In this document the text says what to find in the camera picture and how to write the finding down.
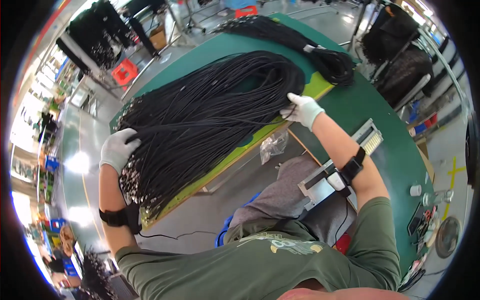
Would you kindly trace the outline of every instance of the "worker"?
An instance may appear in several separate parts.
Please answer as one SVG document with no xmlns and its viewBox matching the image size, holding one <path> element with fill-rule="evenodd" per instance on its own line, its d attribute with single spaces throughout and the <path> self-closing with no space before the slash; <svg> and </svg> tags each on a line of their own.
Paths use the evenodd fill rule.
<svg viewBox="0 0 480 300">
<path fill-rule="evenodd" d="M 359 145 L 314 99 L 292 93 L 288 98 L 292 104 L 280 111 L 282 116 L 312 131 L 338 169 L 359 153 Z M 126 207 L 118 182 L 141 143 L 125 144 L 133 134 L 133 129 L 116 132 L 102 147 L 99 208 L 103 213 Z M 360 164 L 363 169 L 351 182 L 358 202 L 357 226 L 346 255 L 316 240 L 300 221 L 274 219 L 279 214 L 272 195 L 270 205 L 237 210 L 225 245 L 205 252 L 142 250 L 128 226 L 103 222 L 105 238 L 142 300 L 406 299 L 394 292 L 400 267 L 387 188 L 368 155 Z"/>
</svg>

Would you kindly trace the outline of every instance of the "cable coil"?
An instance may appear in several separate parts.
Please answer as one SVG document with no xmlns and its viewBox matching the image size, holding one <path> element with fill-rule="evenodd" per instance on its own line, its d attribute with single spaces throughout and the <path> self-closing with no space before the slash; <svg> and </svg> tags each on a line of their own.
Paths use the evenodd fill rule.
<svg viewBox="0 0 480 300">
<path fill-rule="evenodd" d="M 218 25 L 212 32 L 225 32 L 279 43 L 303 54 L 329 83 L 339 86 L 354 83 L 356 66 L 350 55 L 325 49 L 300 32 L 277 21 L 279 20 L 266 16 L 251 15 L 228 20 Z"/>
<path fill-rule="evenodd" d="M 133 99 L 115 128 L 137 130 L 129 141 L 142 142 L 120 176 L 126 199 L 156 219 L 181 190 L 272 124 L 290 103 L 287 93 L 300 94 L 304 85 L 293 62 L 254 51 L 222 58 Z"/>
</svg>

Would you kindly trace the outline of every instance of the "concrete floor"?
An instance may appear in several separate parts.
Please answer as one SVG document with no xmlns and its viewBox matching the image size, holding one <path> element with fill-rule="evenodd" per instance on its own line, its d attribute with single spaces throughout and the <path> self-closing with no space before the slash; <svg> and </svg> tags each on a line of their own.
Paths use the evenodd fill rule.
<svg viewBox="0 0 480 300">
<path fill-rule="evenodd" d="M 318 7 L 311 2 L 292 4 L 289 1 L 272 1 L 258 8 L 260 14 L 272 12 L 290 13 L 307 8 Z M 201 13 L 195 15 L 198 21 L 212 15 L 219 10 L 215 4 Z M 292 14 L 291 17 L 298 19 L 337 43 L 346 42 L 350 39 L 356 16 L 359 9 L 353 9 L 348 3 L 339 3 L 333 8 L 318 8 L 308 12 Z M 213 16 L 204 20 L 201 24 L 207 31 L 215 27 L 223 20 L 233 16 L 230 12 L 228 17 Z M 202 36 L 198 30 L 193 30 L 192 40 L 201 43 L 211 35 Z M 131 89 L 127 99 L 134 95 L 145 83 L 162 71 L 172 61 L 187 53 L 191 47 L 171 47 L 165 51 L 164 56 L 170 54 L 169 60 L 160 63 L 155 62 L 143 75 L 137 84 Z M 73 106 L 68 106 L 62 114 L 62 128 L 59 136 L 62 143 L 59 149 L 59 157 L 63 162 L 58 171 L 59 179 L 55 189 L 56 206 L 60 213 L 72 223 L 73 232 L 83 247 L 93 247 L 98 252 L 105 251 L 107 246 L 98 216 L 98 167 L 100 150 L 103 142 L 109 135 L 108 122 L 121 108 L 120 103 L 114 97 L 105 94 L 99 103 L 97 117 Z M 261 165 L 260 158 L 256 157 L 229 180 L 212 196 L 192 197 L 180 207 L 157 222 L 150 230 L 143 232 L 145 235 L 164 234 L 177 236 L 196 230 L 219 232 L 225 218 L 231 215 L 236 208 L 247 202 L 254 194 L 262 191 L 267 185 L 276 180 L 277 170 L 274 166 L 284 162 L 303 152 L 303 148 L 290 138 L 284 154 L 275 156 Z M 142 238 L 137 237 L 142 247 L 165 252 L 195 253 L 213 248 L 215 235 L 197 233 L 184 236 L 180 240 L 172 240 L 163 237 Z"/>
</svg>

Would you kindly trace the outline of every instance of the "green workbench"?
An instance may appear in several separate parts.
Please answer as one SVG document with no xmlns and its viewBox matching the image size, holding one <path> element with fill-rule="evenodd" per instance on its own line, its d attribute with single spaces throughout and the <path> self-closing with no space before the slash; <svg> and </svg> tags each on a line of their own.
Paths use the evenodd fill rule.
<svg viewBox="0 0 480 300">
<path fill-rule="evenodd" d="M 281 23 L 301 32 L 319 45 L 345 52 L 335 42 L 297 20 L 280 13 L 272 14 L 270 17 L 278 18 Z M 384 141 L 373 153 L 372 159 L 379 168 L 391 196 L 397 248 L 400 253 L 400 267 L 403 276 L 411 263 L 417 259 L 416 246 L 411 245 L 415 239 L 408 236 L 407 226 L 417 205 L 420 203 L 421 197 L 411 197 L 409 188 L 413 184 L 421 184 L 423 191 L 432 192 L 433 187 L 430 180 L 425 184 L 425 165 L 405 125 L 382 96 L 359 73 L 355 74 L 355 84 L 353 86 L 334 87 L 329 91 L 332 86 L 319 77 L 318 73 L 315 73 L 315 69 L 301 54 L 268 41 L 244 36 L 219 34 L 171 63 L 135 96 L 140 96 L 167 84 L 226 55 L 255 50 L 267 50 L 282 54 L 302 68 L 306 75 L 306 84 L 308 84 L 303 94 L 320 98 L 320 105 L 347 133 L 353 134 L 369 118 L 373 119 L 374 124 L 381 131 Z M 120 111 L 110 122 L 112 131 L 117 124 L 119 115 L 122 113 L 123 111 Z M 164 216 L 189 196 L 192 196 L 221 171 L 237 161 L 249 149 L 257 146 L 264 138 L 282 126 L 285 126 L 285 124 L 268 125 L 260 130 L 254 135 L 250 143 L 234 150 L 234 153 L 206 175 L 205 178 L 193 183 L 175 197 L 164 209 L 161 216 Z M 298 123 L 292 124 L 289 129 L 319 163 L 324 163 L 328 160 L 325 150 L 308 129 Z"/>
</svg>

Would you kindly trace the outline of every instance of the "white glove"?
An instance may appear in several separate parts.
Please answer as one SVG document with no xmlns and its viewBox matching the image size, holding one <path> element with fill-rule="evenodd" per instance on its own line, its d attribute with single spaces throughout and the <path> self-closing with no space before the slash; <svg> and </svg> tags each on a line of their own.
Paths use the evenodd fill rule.
<svg viewBox="0 0 480 300">
<path fill-rule="evenodd" d="M 127 164 L 130 155 L 141 144 L 139 139 L 125 144 L 128 138 L 136 133 L 135 129 L 127 128 L 109 136 L 102 146 L 99 166 L 109 164 L 121 175 L 121 170 Z"/>
<path fill-rule="evenodd" d="M 299 96 L 294 93 L 288 93 L 287 97 L 293 104 L 280 110 L 282 118 L 293 122 L 300 122 L 312 131 L 313 121 L 319 113 L 325 112 L 325 109 L 321 108 L 312 97 Z"/>
</svg>

